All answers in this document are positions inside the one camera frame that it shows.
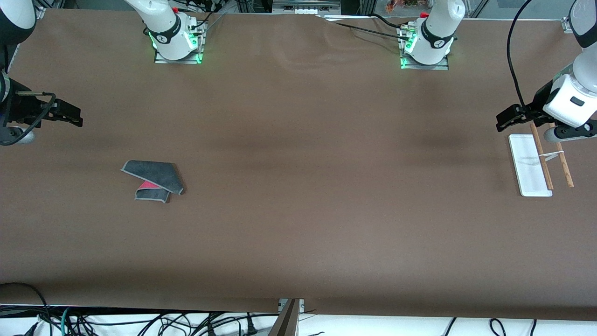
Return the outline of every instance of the mounting plate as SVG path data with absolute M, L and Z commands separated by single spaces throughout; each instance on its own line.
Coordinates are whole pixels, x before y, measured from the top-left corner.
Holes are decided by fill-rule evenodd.
M 398 36 L 406 36 L 409 38 L 413 37 L 412 31 L 404 31 L 400 28 L 396 28 L 396 33 Z M 421 64 L 413 59 L 413 57 L 405 51 L 407 44 L 409 41 L 404 41 L 403 39 L 398 39 L 398 48 L 400 49 L 400 68 L 402 69 L 416 69 L 416 70 L 448 70 L 448 57 L 444 56 L 444 58 L 439 61 L 439 63 L 434 65 L 425 65 Z
M 203 51 L 205 50 L 205 38 L 207 36 L 207 29 L 208 29 L 208 22 L 204 22 L 199 27 L 196 28 L 193 33 L 199 34 L 197 35 L 192 41 L 196 41 L 199 47 L 197 49 L 191 51 L 186 57 L 179 59 L 179 60 L 169 60 L 165 59 L 160 55 L 160 53 L 155 51 L 155 56 L 153 57 L 153 62 L 156 64 L 201 64 L 203 62 Z

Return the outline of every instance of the plug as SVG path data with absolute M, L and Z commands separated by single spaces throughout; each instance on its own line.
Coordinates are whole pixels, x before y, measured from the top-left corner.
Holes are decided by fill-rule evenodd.
M 23 334 L 23 336 L 33 336 L 33 333 L 35 332 L 35 328 L 37 328 L 37 324 L 38 324 L 38 323 L 39 323 L 39 322 L 35 322 L 35 324 L 34 324 L 34 325 L 32 325 L 32 326 L 31 326 L 31 328 L 29 328 L 29 330 L 27 330 L 27 332 L 25 332 L 25 333 Z
M 217 336 L 214 331 L 214 326 L 210 323 L 207 324 L 207 336 Z
M 253 325 L 253 319 L 251 318 L 251 314 L 247 313 L 247 336 L 252 336 L 257 333 L 257 329 L 255 329 L 255 325 Z

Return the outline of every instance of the black cable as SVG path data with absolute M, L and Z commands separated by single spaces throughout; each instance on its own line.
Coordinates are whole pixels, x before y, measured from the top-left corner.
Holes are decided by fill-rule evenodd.
M 398 35 L 392 35 L 392 34 L 388 34 L 388 33 L 376 32 L 376 31 L 371 30 L 371 29 L 366 29 L 366 28 L 361 28 L 361 27 L 357 27 L 357 26 L 346 25 L 344 23 L 339 23 L 339 22 L 334 22 L 334 23 L 337 24 L 337 25 L 340 25 L 340 26 L 348 27 L 348 28 L 354 28 L 354 29 L 362 30 L 364 32 L 369 32 L 369 33 L 383 35 L 383 36 L 389 36 L 389 37 L 393 37 L 393 38 L 397 38 L 397 39 L 403 39 L 405 41 L 408 40 L 408 38 L 406 36 L 398 36 Z
M 41 294 L 41 292 L 39 291 L 39 289 L 35 288 L 33 285 L 30 285 L 30 284 L 24 283 L 24 282 L 5 282 L 5 283 L 0 283 L 0 288 L 6 287 L 6 286 L 22 286 L 22 287 L 27 287 L 27 288 L 31 289 L 32 291 L 34 291 L 35 294 L 37 294 L 37 296 L 41 300 L 41 303 L 44 305 L 44 309 L 45 309 L 45 313 L 47 315 L 47 318 L 51 319 L 50 311 L 48 309 L 48 303 L 46 302 L 44 296 Z M 50 336 L 52 336 L 53 334 L 54 334 L 54 328 L 52 327 L 52 324 L 50 324 Z
M 8 66 L 10 65 L 10 57 L 8 57 L 8 46 L 4 45 L 4 69 L 8 73 Z
M 167 317 L 163 317 L 162 319 L 160 319 L 160 321 L 162 322 L 162 326 L 160 327 L 159 331 L 158 331 L 158 336 L 162 336 L 164 334 L 164 331 L 168 328 L 168 327 L 173 327 L 175 329 L 181 330 L 182 332 L 184 332 L 184 336 L 188 336 L 186 331 L 184 329 L 181 329 L 178 326 L 174 326 L 173 324 L 176 323 L 177 320 L 179 320 L 180 318 L 182 318 L 183 316 L 185 316 L 186 313 L 181 314 L 179 317 L 170 320 Z M 164 319 L 168 321 L 168 323 L 166 325 L 164 325 Z
M 537 326 L 537 319 L 533 320 L 533 325 L 531 326 L 531 332 L 529 333 L 529 336 L 533 336 L 535 334 L 535 327 Z
M 156 316 L 156 317 L 155 317 L 153 320 L 149 321 L 149 323 L 147 323 L 147 324 L 146 324 L 146 325 L 143 327 L 143 329 L 141 329 L 141 330 L 139 331 L 139 333 L 137 334 L 137 336 L 143 336 L 143 335 L 145 335 L 145 333 L 147 332 L 147 330 L 149 330 L 149 328 L 150 328 L 150 327 L 151 327 L 151 326 L 152 326 L 152 325 L 153 325 L 153 324 L 154 324 L 154 323 L 155 323 L 157 320 L 161 319 L 161 318 L 162 318 L 162 316 L 164 316 L 164 315 L 165 315 L 165 314 L 160 314 L 160 315 L 157 315 L 157 316 Z
M 191 322 L 190 322 L 189 318 L 188 318 L 188 317 L 186 317 L 186 314 L 184 315 L 184 319 L 186 319 L 186 320 L 187 320 L 187 323 L 189 324 L 189 334 L 190 334 L 191 332 L 193 332 L 193 326 L 192 326 L 192 324 L 191 324 Z
M 371 13 L 371 14 L 369 14 L 369 15 L 367 15 L 367 16 L 370 16 L 370 17 L 376 17 L 376 18 L 380 19 L 381 21 L 383 21 L 383 23 L 385 23 L 386 25 L 388 25 L 388 26 L 390 26 L 390 27 L 393 27 L 393 28 L 400 28 L 400 26 L 402 26 L 402 25 L 405 25 L 405 24 L 407 24 L 407 23 L 408 23 L 408 21 L 407 21 L 407 22 L 405 22 L 405 23 L 402 23 L 402 24 L 400 24 L 400 25 L 394 25 L 392 22 L 390 22 L 390 21 L 386 20 L 386 18 L 384 18 L 383 16 L 381 16 L 381 15 L 379 15 L 379 14 L 376 14 L 376 13 Z
M 448 328 L 446 328 L 446 332 L 444 333 L 444 336 L 448 336 L 450 334 L 450 330 L 452 329 L 454 322 L 456 322 L 456 317 L 452 317 L 452 319 L 450 320 L 450 323 L 448 324 Z
M 54 101 L 56 100 L 56 95 L 54 93 L 50 93 L 50 92 L 42 92 L 42 95 L 43 96 L 51 96 L 51 98 L 50 98 L 50 101 L 44 107 L 44 110 L 39 114 L 39 116 L 37 117 L 37 119 L 35 119 L 35 121 L 29 127 L 27 127 L 27 129 L 25 131 L 23 131 L 23 133 L 20 136 L 16 137 L 15 139 L 13 139 L 11 141 L 0 141 L 0 145 L 2 145 L 2 146 L 10 146 L 10 145 L 14 145 L 15 143 L 23 140 L 23 138 L 25 136 L 27 136 L 37 125 L 39 125 L 39 123 L 41 123 L 41 120 L 46 115 L 48 115 L 48 113 L 50 113 L 50 109 L 52 108 L 52 106 L 54 105 Z M 12 97 L 8 97 L 8 102 L 7 102 L 7 105 L 6 105 L 6 111 L 7 111 L 7 113 L 8 113 L 8 111 L 10 111 L 11 101 L 12 101 Z
M 2 74 L 3 70 L 4 69 L 0 69 L 0 102 L 4 100 L 4 93 L 6 93 L 6 83 L 4 82 L 4 75 Z
M 251 317 L 278 316 L 278 315 L 279 314 L 255 314 L 255 315 L 251 315 Z M 226 321 L 226 322 L 220 323 L 218 325 L 213 324 L 212 327 L 208 327 L 206 331 L 200 333 L 198 336 L 203 336 L 203 335 L 207 334 L 208 332 L 213 331 L 214 329 L 216 329 L 216 328 L 218 328 L 220 326 L 223 326 L 223 325 L 228 324 L 228 323 L 232 323 L 234 321 L 244 320 L 246 318 L 247 318 L 247 316 L 241 316 L 241 317 L 232 317 L 231 316 L 231 317 L 226 317 L 226 318 L 224 318 L 222 320 L 215 321 L 214 323 L 218 323 L 218 322 L 224 321 L 226 319 L 231 319 L 230 321 Z
M 222 312 L 215 312 L 210 313 L 199 325 L 195 328 L 195 330 L 189 336 L 195 336 L 199 333 L 203 328 L 208 327 L 208 325 L 215 320 L 216 318 L 224 315 Z
M 200 25 L 203 25 L 205 22 L 207 22 L 207 19 L 209 19 L 212 14 L 214 14 L 214 12 L 210 12 L 209 14 L 207 14 L 207 16 L 205 17 L 205 19 L 203 19 L 203 21 L 200 22 L 200 23 L 198 23 L 196 26 L 192 26 L 191 30 L 195 29 L 195 28 L 199 27 Z
M 501 332 L 502 332 L 502 334 L 501 334 L 501 335 L 500 335 L 500 334 L 498 334 L 498 333 L 496 332 L 496 330 L 493 328 L 493 322 L 497 322 L 497 323 L 500 325 L 500 327 L 501 327 Z M 500 321 L 500 320 L 498 320 L 498 319 L 491 319 L 491 320 L 489 320 L 489 328 L 491 329 L 491 332 L 493 332 L 493 334 L 494 334 L 495 336 L 506 336 L 506 330 L 504 329 L 504 325 L 503 325 L 503 324 L 501 324 L 501 321 Z
M 510 56 L 510 40 L 512 39 L 512 32 L 514 31 L 514 25 L 518 20 L 518 17 L 521 15 L 522 11 L 525 7 L 533 0 L 526 0 L 524 4 L 522 4 L 521 9 L 518 10 L 518 13 L 514 16 L 512 20 L 512 25 L 510 26 L 510 31 L 508 32 L 508 40 L 506 42 L 506 57 L 508 58 L 508 66 L 510 67 L 510 73 L 512 74 L 512 79 L 514 80 L 514 88 L 516 89 L 516 94 L 518 95 L 518 99 L 521 102 L 522 106 L 525 106 L 524 100 L 522 98 L 522 93 L 520 86 L 518 86 L 518 79 L 516 78 L 516 74 L 514 73 L 514 67 L 512 66 L 512 58 Z
M 114 325 L 130 325 L 130 324 L 141 324 L 141 323 L 149 323 L 151 320 L 144 320 L 144 321 L 130 321 L 130 322 L 116 322 L 116 323 L 99 323 L 99 322 L 87 322 L 90 325 L 102 325 L 102 326 L 114 326 Z
M 247 313 L 247 336 L 253 336 L 257 333 L 251 314 Z

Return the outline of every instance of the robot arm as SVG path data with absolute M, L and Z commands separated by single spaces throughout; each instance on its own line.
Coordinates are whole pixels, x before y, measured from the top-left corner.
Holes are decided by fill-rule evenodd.
M 431 8 L 429 17 L 414 22 L 416 38 L 405 51 L 421 64 L 439 63 L 450 52 L 454 32 L 465 12 L 462 0 L 439 0 Z
M 526 106 L 512 105 L 497 116 L 498 132 L 514 124 L 533 121 L 555 123 L 544 137 L 549 142 L 597 136 L 597 0 L 576 0 L 570 25 L 583 51 L 560 71 Z
M 141 16 L 156 50 L 164 58 L 179 60 L 197 49 L 197 19 L 175 13 L 168 0 L 124 0 Z
M 31 35 L 35 28 L 35 9 L 32 0 L 0 0 L 0 45 L 7 52 L 8 45 L 19 44 Z M 41 121 L 66 121 L 76 126 L 83 125 L 81 110 L 60 99 L 53 93 L 34 93 L 29 88 L 12 80 L 6 74 L 8 64 L 0 71 L 0 145 L 33 141 L 32 130 L 41 127 Z M 49 102 L 37 96 L 51 96 Z M 17 122 L 28 128 L 8 126 Z

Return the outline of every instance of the folded cloth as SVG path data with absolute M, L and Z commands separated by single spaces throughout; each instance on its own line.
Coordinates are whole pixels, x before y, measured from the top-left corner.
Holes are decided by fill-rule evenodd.
M 184 190 L 172 163 L 129 160 L 121 171 L 157 185 L 173 194 L 180 195 Z
M 166 203 L 170 193 L 180 195 L 184 189 L 171 163 L 129 160 L 121 171 L 144 180 L 135 192 L 136 200 Z

